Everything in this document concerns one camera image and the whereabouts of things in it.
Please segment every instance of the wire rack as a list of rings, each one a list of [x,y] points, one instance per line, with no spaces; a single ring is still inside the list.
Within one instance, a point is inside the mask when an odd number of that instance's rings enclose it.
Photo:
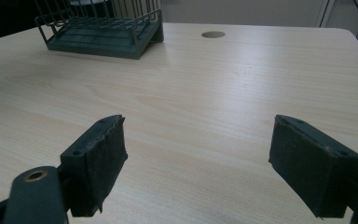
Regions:
[[[150,42],[164,40],[158,0],[35,3],[40,13],[35,22],[50,50],[140,59]]]

